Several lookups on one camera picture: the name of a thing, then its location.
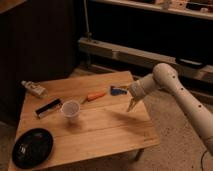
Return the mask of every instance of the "white plastic cup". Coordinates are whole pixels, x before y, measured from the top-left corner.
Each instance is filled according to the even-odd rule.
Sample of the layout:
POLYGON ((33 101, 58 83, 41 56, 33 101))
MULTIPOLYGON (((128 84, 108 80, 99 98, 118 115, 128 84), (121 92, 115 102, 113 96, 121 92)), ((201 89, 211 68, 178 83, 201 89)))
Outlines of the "white plastic cup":
POLYGON ((80 104, 75 100, 69 100, 63 103, 61 107, 62 115, 65 116, 70 123, 75 123, 78 120, 80 104))

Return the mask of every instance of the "bottle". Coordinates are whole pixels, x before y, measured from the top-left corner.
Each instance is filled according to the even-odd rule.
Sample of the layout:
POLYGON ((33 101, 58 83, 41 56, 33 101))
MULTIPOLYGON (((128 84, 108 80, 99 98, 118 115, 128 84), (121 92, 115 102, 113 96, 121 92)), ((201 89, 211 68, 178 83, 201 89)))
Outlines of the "bottle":
POLYGON ((44 87, 37 85, 32 81, 22 81, 21 84, 26 88, 26 90, 30 94, 38 98, 43 98, 44 95, 46 95, 47 93, 47 90, 44 87))

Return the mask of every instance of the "tiled floor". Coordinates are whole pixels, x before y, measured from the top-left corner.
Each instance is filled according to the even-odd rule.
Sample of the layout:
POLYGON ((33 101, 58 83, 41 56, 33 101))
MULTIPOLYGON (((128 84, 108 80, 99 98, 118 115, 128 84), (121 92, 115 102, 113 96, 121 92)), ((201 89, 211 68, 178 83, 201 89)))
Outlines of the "tiled floor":
MULTIPOLYGON (((76 69, 72 76, 91 74, 76 69)), ((192 129, 170 94, 155 91, 144 103, 161 139, 158 146, 144 151, 138 162, 132 159, 135 151, 82 161, 50 171, 200 171, 201 155, 205 147, 192 129)), ((204 104, 213 112, 213 105, 204 104)), ((7 170, 15 137, 15 130, 0 124, 0 171, 7 170)), ((213 170, 213 157, 207 153, 203 160, 205 171, 213 170)))

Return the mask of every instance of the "black plate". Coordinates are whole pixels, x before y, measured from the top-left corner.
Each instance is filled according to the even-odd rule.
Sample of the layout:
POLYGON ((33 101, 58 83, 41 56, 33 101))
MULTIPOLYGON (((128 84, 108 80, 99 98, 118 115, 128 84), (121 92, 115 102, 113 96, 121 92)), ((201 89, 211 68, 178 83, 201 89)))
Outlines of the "black plate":
POLYGON ((53 137, 43 128, 31 129, 16 141, 12 160, 21 169, 31 169, 44 162, 51 153, 53 137))

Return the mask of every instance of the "wire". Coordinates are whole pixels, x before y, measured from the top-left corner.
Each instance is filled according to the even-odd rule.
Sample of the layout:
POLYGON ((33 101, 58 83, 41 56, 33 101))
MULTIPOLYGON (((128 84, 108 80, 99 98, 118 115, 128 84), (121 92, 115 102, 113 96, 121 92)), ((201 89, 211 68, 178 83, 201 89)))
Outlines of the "wire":
POLYGON ((203 158, 204 158, 204 156, 205 156, 205 154, 206 154, 207 152, 208 152, 207 150, 205 150, 205 151, 203 152, 202 157, 201 157, 201 160, 200 160, 200 167, 201 167, 201 170, 202 170, 202 171, 204 171, 204 169, 203 169, 203 158))

